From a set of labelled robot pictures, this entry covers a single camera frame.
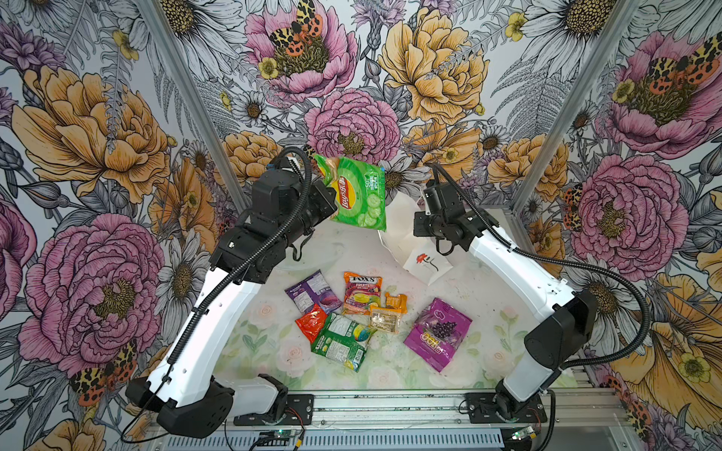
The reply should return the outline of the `green Lay's chips bag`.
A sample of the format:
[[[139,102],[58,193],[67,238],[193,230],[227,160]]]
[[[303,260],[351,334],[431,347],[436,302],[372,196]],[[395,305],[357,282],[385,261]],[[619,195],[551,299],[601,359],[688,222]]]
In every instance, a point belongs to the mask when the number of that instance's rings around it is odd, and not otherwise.
[[[349,158],[313,156],[323,184],[336,192],[338,212],[332,220],[361,229],[387,230],[385,170]]]

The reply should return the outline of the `purple Fox's berries candy bag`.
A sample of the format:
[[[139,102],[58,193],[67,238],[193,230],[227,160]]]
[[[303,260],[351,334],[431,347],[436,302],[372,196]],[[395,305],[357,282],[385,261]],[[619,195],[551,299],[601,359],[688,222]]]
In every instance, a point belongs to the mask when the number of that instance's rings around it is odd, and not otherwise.
[[[343,302],[329,286],[321,271],[285,289],[285,293],[293,301],[302,315],[308,314],[315,306],[325,313],[336,311]]]

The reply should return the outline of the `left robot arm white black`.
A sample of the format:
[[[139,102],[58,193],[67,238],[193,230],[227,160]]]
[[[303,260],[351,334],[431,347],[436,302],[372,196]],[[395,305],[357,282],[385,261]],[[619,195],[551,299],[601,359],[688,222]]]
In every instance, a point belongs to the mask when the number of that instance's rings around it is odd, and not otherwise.
[[[147,377],[126,395],[171,435],[202,439],[227,420],[280,421],[288,388],[266,375],[222,383],[214,368],[233,329],[288,249],[337,210],[336,191],[314,176],[269,169],[252,186],[252,204],[220,238],[211,266],[180,334]]]

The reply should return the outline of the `green circuit board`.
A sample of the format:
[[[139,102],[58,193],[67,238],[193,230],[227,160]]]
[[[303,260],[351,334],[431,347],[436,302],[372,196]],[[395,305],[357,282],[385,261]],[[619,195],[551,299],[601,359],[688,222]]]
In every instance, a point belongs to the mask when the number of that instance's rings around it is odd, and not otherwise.
[[[295,446],[299,439],[302,439],[301,430],[273,430],[261,432],[255,441],[255,446]]]

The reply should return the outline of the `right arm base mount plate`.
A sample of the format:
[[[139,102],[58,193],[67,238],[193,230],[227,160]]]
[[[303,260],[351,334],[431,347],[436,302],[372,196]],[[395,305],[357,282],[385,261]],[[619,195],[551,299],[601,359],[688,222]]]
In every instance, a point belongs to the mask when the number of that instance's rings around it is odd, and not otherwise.
[[[518,401],[504,394],[471,392],[464,395],[464,404],[472,424],[541,424],[548,419],[539,394],[527,401]]]

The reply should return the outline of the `small orange snack packet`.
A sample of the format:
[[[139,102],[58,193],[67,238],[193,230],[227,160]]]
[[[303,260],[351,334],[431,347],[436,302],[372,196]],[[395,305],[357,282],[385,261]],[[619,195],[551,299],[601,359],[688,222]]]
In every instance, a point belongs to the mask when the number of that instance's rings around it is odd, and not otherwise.
[[[407,300],[408,297],[405,294],[392,294],[390,292],[385,293],[385,308],[395,310],[402,315],[407,313]]]

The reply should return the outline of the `aluminium front rail frame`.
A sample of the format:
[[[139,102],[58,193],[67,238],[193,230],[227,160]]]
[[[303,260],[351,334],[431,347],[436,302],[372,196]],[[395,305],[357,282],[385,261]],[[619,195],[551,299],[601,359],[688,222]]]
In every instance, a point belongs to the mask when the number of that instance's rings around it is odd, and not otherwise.
[[[641,450],[622,402],[609,389],[543,395],[541,424],[469,421],[469,390],[316,391],[307,427],[220,427],[202,439],[167,435],[145,450]],[[301,430],[295,446],[255,446],[261,432]]]

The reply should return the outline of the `green candy bag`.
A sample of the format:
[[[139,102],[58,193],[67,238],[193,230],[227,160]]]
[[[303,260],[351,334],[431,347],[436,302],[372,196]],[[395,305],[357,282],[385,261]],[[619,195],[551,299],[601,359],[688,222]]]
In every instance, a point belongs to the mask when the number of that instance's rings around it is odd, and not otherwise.
[[[331,313],[310,349],[317,355],[359,372],[375,333],[376,330],[370,326]]]

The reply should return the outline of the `clear peanut snack packet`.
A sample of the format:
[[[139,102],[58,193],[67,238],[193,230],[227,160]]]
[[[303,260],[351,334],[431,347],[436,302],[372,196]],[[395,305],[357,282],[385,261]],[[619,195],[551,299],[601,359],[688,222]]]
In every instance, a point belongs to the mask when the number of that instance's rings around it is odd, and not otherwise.
[[[396,311],[374,308],[370,312],[370,326],[389,334],[398,334],[401,318],[402,314]]]

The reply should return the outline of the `red snack packet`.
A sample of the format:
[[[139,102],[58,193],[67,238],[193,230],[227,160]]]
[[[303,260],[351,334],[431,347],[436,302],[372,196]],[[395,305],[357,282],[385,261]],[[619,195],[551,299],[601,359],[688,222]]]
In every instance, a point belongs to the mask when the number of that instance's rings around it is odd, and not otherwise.
[[[295,323],[304,337],[310,343],[313,343],[323,330],[323,327],[325,327],[327,318],[327,313],[315,304],[312,310],[308,311],[305,315],[302,315],[302,317],[297,319]]]

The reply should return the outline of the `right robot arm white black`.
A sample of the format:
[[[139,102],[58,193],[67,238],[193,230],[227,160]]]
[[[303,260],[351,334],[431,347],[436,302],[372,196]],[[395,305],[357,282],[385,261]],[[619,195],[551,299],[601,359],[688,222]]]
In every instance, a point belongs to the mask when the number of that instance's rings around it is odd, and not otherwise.
[[[492,215],[466,210],[458,190],[432,180],[423,191],[425,212],[417,212],[414,235],[446,241],[490,267],[525,302],[538,325],[525,336],[525,353],[496,387],[494,411],[515,421],[562,374],[562,365],[592,335],[596,300],[574,291],[525,257]]]

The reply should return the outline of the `orange Fox's fruits candy bag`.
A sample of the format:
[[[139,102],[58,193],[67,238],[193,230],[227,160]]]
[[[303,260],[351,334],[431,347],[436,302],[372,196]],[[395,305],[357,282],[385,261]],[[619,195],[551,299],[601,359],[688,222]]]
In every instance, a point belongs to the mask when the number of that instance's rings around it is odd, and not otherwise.
[[[342,306],[344,315],[368,315],[372,306],[382,306],[381,276],[345,272],[345,291]]]

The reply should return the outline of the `magenta chocolate snack bag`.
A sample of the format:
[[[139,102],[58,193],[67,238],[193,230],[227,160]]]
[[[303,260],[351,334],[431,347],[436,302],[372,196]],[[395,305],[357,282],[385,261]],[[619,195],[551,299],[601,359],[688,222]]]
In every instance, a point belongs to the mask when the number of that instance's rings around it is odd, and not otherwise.
[[[440,298],[420,313],[404,345],[442,372],[452,361],[472,324],[472,319]]]

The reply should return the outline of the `white paper gift bag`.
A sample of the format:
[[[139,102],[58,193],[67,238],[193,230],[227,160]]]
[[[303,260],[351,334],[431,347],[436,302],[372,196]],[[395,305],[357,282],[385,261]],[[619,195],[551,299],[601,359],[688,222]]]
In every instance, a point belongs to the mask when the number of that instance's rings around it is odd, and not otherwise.
[[[398,265],[430,286],[451,271],[453,266],[446,257],[436,251],[431,239],[414,235],[413,226],[417,212],[421,212],[423,217],[426,216],[412,197],[399,193],[385,208],[387,229],[380,231],[379,237]]]

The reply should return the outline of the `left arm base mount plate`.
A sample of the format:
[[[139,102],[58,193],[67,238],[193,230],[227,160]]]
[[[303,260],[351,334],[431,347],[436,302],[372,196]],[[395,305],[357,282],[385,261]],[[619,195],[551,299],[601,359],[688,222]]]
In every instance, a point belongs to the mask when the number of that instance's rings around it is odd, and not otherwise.
[[[315,397],[311,394],[290,394],[280,418],[275,419],[272,413],[250,413],[234,417],[232,424],[237,427],[307,427],[312,424],[314,403]]]

